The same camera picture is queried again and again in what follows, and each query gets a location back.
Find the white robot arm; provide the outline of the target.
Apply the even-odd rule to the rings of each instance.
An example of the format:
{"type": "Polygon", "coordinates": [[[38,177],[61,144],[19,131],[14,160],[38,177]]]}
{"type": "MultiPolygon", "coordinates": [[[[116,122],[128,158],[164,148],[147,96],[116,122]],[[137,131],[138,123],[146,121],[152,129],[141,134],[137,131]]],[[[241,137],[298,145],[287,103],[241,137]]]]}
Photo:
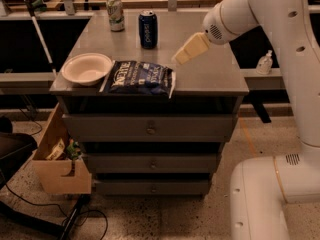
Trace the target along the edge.
{"type": "Polygon", "coordinates": [[[320,48],[309,0],[223,0],[203,30],[174,55],[178,64],[260,27],[276,55],[280,84],[258,92],[269,103],[290,105],[301,151],[244,160],[230,180],[232,240],[290,240],[284,205],[320,200],[320,48]]]}

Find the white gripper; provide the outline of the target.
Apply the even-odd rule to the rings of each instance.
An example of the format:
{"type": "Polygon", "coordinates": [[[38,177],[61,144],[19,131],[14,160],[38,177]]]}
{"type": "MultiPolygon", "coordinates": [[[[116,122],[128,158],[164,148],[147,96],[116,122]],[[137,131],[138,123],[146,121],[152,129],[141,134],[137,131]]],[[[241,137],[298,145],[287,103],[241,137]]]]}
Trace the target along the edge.
{"type": "Polygon", "coordinates": [[[172,60],[182,65],[206,52],[210,47],[210,42],[222,45],[236,39],[239,36],[236,23],[237,12],[238,9],[232,4],[221,2],[215,5],[203,20],[206,34],[203,32],[193,34],[177,50],[172,60]]]}

